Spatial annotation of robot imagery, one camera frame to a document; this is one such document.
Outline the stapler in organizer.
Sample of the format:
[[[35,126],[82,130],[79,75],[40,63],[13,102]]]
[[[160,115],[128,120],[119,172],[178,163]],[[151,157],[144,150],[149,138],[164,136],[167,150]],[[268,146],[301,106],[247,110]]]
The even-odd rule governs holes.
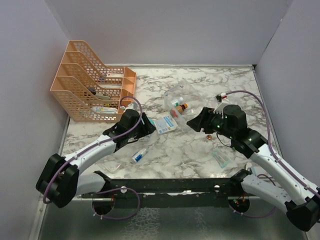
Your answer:
[[[100,99],[100,100],[111,100],[111,96],[110,95],[107,95],[107,94],[104,94],[104,93],[99,93],[99,92],[96,92],[96,91],[90,91],[90,94],[95,96],[97,99]]]

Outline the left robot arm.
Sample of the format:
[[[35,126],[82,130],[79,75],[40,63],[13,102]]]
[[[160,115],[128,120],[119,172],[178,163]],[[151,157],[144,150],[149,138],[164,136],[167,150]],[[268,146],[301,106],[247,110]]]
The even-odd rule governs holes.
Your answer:
[[[119,122],[92,143],[65,156],[57,153],[50,156],[35,188],[43,195],[46,204],[53,203],[58,208],[65,207],[74,197],[83,194],[95,193],[101,198],[106,197],[111,190],[107,177],[98,172],[84,175],[84,171],[100,159],[155,131],[155,125],[145,113],[126,110]]]

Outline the clear teal wrapped pad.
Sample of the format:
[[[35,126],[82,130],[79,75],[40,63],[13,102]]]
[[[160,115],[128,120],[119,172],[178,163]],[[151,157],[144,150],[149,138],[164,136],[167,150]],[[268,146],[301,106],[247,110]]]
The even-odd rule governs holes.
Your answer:
[[[212,153],[212,156],[215,158],[215,160],[222,169],[230,163],[230,159],[220,150],[215,150]]]

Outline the clear medicine kit box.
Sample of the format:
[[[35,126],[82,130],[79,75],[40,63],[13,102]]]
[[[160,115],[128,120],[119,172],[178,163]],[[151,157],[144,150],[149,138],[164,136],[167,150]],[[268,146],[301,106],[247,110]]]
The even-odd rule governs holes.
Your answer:
[[[179,97],[183,97],[183,104],[188,105],[188,108],[182,114],[179,114],[176,108],[170,103],[172,99]],[[215,109],[217,105],[216,94],[213,96],[213,99],[207,100],[198,92],[198,90],[186,81],[179,82],[164,93],[164,108],[184,132],[191,130],[191,128],[187,126],[187,122],[197,117],[201,113],[203,107]]]

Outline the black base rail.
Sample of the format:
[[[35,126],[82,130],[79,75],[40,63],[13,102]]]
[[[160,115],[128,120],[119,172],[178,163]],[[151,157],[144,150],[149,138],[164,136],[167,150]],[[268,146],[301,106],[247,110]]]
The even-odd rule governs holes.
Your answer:
[[[241,169],[230,178],[111,179],[98,171],[105,184],[99,193],[82,194],[103,207],[118,209],[228,207],[229,199],[244,194],[241,186],[251,175]]]

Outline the blue white gauze packet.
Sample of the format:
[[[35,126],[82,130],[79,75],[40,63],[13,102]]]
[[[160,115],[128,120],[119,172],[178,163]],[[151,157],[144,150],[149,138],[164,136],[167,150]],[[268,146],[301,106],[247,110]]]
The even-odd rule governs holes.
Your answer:
[[[170,115],[156,119],[153,122],[158,134],[160,135],[172,132],[178,128],[178,124]]]

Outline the red white box in organizer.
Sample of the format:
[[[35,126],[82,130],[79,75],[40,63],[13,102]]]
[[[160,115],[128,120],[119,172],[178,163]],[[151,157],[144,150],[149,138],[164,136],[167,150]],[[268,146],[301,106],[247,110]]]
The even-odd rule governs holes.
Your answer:
[[[123,73],[107,73],[106,77],[107,78],[123,78],[124,74]]]

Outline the tube package in organizer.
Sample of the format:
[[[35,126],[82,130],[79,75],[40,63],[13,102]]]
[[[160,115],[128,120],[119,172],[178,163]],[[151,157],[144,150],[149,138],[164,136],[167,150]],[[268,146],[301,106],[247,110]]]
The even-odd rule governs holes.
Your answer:
[[[118,110],[116,108],[105,107],[105,106],[93,106],[91,110],[100,114],[117,114],[118,113]]]

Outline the white plastic bottle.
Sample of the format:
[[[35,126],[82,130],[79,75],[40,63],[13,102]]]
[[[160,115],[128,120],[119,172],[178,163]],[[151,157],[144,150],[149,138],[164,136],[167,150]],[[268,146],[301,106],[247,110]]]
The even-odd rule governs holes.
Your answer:
[[[182,105],[184,103],[184,98],[183,97],[174,98],[170,101],[170,103],[173,107],[177,107],[177,106]]]

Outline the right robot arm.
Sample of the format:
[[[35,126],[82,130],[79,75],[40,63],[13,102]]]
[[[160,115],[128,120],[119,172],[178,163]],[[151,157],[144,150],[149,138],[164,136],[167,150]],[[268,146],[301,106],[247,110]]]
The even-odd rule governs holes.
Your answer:
[[[217,133],[230,139],[231,147],[262,167],[280,185],[276,187],[248,173],[230,182],[229,189],[240,196],[255,195],[283,211],[299,230],[308,232],[320,220],[320,188],[298,173],[259,132],[248,127],[246,113],[234,104],[204,107],[186,123],[196,132]]]

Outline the teal bandage packet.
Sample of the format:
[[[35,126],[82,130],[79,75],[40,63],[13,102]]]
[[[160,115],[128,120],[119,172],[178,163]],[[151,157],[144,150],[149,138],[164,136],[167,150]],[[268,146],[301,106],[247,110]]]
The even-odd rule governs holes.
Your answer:
[[[148,120],[150,121],[150,123],[151,123],[152,125],[155,126],[155,122],[154,122],[151,118],[148,118]]]

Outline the orange plastic file organizer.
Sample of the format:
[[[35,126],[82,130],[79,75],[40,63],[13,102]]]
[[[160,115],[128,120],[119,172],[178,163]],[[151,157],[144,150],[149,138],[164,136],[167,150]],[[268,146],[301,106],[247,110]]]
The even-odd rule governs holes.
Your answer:
[[[123,77],[106,77],[122,73]],[[136,73],[125,66],[107,66],[84,40],[70,40],[63,54],[50,92],[75,122],[117,122],[124,112],[121,105],[132,103]],[[111,96],[98,99],[90,92]],[[116,108],[117,113],[98,113],[92,107]]]

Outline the blue white wrapped tube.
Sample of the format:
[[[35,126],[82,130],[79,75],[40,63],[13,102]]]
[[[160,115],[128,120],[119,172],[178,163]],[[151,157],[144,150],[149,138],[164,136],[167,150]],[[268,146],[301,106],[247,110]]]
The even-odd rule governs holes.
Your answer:
[[[131,162],[136,164],[138,163],[150,150],[150,147],[145,147],[143,149],[140,149],[131,157]]]

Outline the brown syrup bottle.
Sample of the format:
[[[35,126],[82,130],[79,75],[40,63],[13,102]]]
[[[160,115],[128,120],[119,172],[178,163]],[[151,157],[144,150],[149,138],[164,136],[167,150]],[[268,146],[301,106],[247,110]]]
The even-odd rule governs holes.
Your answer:
[[[188,108],[188,105],[187,105],[186,103],[180,104],[180,105],[178,105],[178,106],[175,107],[176,111],[177,111],[179,114],[182,114],[187,108]]]

